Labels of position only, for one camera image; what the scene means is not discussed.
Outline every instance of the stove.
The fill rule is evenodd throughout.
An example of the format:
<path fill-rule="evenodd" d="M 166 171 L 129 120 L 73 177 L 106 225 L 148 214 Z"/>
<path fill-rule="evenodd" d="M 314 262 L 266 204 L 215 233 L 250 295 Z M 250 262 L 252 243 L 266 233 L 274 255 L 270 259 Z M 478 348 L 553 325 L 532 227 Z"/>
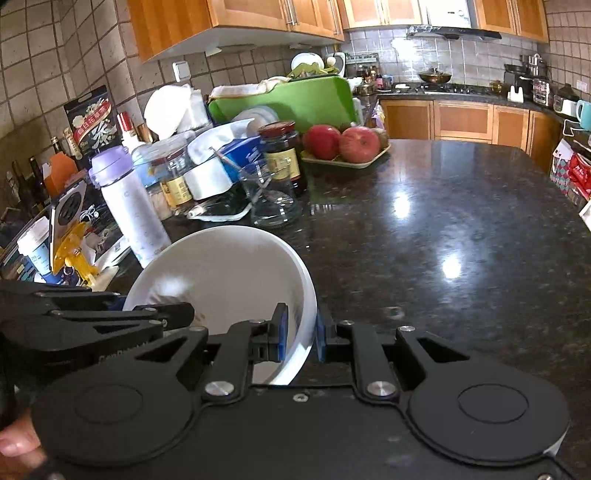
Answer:
<path fill-rule="evenodd" d="M 425 93 L 426 95 L 461 93 L 464 95 L 491 95 L 496 94 L 489 87 L 480 87 L 476 85 L 464 85 L 463 83 L 444 83 L 442 85 L 434 85 L 432 83 L 421 83 L 419 85 L 409 85 L 410 88 L 392 89 L 392 93 L 410 93 L 416 95 L 417 93 Z"/>

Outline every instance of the electrical outlet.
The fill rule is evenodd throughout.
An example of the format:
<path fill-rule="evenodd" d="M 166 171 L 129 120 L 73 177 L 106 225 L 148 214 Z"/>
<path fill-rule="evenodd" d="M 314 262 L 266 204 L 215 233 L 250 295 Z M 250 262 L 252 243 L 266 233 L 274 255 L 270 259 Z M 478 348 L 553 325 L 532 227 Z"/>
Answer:
<path fill-rule="evenodd" d="M 577 80 L 577 90 L 581 90 L 581 92 L 589 93 L 589 84 L 587 82 Z"/>

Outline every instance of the red apple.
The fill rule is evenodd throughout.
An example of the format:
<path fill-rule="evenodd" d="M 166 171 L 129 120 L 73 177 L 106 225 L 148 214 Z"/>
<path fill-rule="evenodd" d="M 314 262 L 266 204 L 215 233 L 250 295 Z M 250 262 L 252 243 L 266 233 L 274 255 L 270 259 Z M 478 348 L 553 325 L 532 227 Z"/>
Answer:
<path fill-rule="evenodd" d="M 350 163 L 367 163 L 380 151 L 379 138 L 370 128 L 351 127 L 339 141 L 340 156 Z"/>
<path fill-rule="evenodd" d="M 304 134 L 304 148 L 319 160 L 332 160 L 339 154 L 340 132 L 331 125 L 314 125 Z"/>

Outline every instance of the white container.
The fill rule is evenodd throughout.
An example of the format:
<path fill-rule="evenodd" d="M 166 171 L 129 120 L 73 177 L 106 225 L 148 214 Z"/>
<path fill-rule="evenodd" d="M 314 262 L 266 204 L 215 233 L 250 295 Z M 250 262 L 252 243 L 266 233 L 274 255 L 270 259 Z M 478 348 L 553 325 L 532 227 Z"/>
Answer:
<path fill-rule="evenodd" d="M 214 335 L 241 320 L 269 320 L 289 307 L 285 361 L 254 367 L 253 381 L 287 385 L 308 357 L 316 327 L 316 293 L 297 253 L 272 233 L 225 225 L 193 233 L 168 247 L 135 281 L 124 310 L 187 301 L 195 325 Z"/>

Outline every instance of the cabinet door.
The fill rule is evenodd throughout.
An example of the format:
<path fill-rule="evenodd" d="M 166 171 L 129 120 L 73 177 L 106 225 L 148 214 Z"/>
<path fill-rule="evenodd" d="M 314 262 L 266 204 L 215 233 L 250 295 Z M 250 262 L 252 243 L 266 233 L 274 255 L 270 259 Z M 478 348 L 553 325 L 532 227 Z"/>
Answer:
<path fill-rule="evenodd" d="M 558 145 L 562 124 L 541 112 L 530 112 L 530 131 L 527 139 L 527 154 L 542 171 L 548 173 L 552 153 Z"/>
<path fill-rule="evenodd" d="M 207 3 L 214 27 L 222 25 L 287 30 L 282 0 L 207 0 Z"/>
<path fill-rule="evenodd" d="M 291 2 L 295 32 L 336 37 L 338 34 L 332 0 L 286 0 Z"/>
<path fill-rule="evenodd" d="M 543 0 L 513 0 L 517 34 L 548 43 L 548 24 Z"/>
<path fill-rule="evenodd" d="M 435 136 L 492 140 L 493 105 L 435 102 Z"/>
<path fill-rule="evenodd" d="M 337 0 L 344 28 L 382 25 L 383 13 L 379 0 Z"/>
<path fill-rule="evenodd" d="M 492 142 L 495 145 L 517 147 L 525 151 L 529 126 L 529 110 L 495 105 Z"/>
<path fill-rule="evenodd" d="M 418 0 L 382 0 L 386 25 L 420 25 Z"/>
<path fill-rule="evenodd" d="M 384 100 L 386 131 L 390 138 L 433 139 L 433 102 L 425 100 Z"/>
<path fill-rule="evenodd" d="M 478 28 L 517 34 L 511 2 L 514 0 L 475 0 Z"/>

